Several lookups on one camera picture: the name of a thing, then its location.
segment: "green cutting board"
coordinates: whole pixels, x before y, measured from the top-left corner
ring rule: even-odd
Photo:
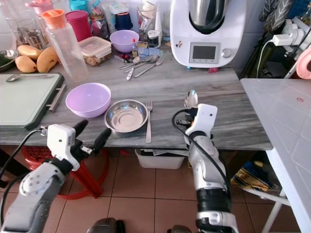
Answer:
[[[49,78],[23,74],[6,82],[11,75],[0,74],[0,130],[31,130],[40,123],[64,78],[61,74],[48,74]]]

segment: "brown tiled floor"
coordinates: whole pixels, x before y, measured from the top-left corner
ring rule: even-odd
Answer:
[[[13,149],[5,147],[9,153]],[[192,171],[187,164],[178,170],[146,169],[139,166],[133,150],[125,151],[127,153],[109,150],[110,168],[102,185],[102,197],[67,201],[57,198],[51,206],[44,233],[85,233],[95,221],[107,216],[124,220],[127,233],[166,233],[174,224],[186,225],[196,232],[197,207]],[[21,154],[17,160],[26,165]],[[91,157],[85,164],[97,178],[104,158]],[[81,189],[77,181],[68,178],[62,193],[75,193]],[[12,188],[5,210],[17,192],[18,185]],[[245,193],[238,187],[232,187],[232,194],[232,212],[240,233],[260,233],[273,207],[272,202]],[[299,231],[289,207],[281,208],[271,230]]]

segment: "purple bowl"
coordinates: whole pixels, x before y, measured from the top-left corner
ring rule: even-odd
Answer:
[[[101,83],[86,83],[71,90],[66,97],[66,106],[84,118],[98,117],[109,107],[110,89]]]
[[[133,48],[133,39],[135,39],[137,45],[139,35],[132,30],[120,30],[110,35],[110,41],[113,47],[120,52],[131,52]]]

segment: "appliance knob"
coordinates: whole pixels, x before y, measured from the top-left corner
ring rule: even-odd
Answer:
[[[231,56],[231,50],[230,49],[224,49],[223,51],[222,51],[222,57],[223,58],[228,58],[228,57],[230,57]]]

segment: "white plastic basket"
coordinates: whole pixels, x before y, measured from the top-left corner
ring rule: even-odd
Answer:
[[[179,169],[185,157],[144,156],[135,149],[139,164],[144,168]]]

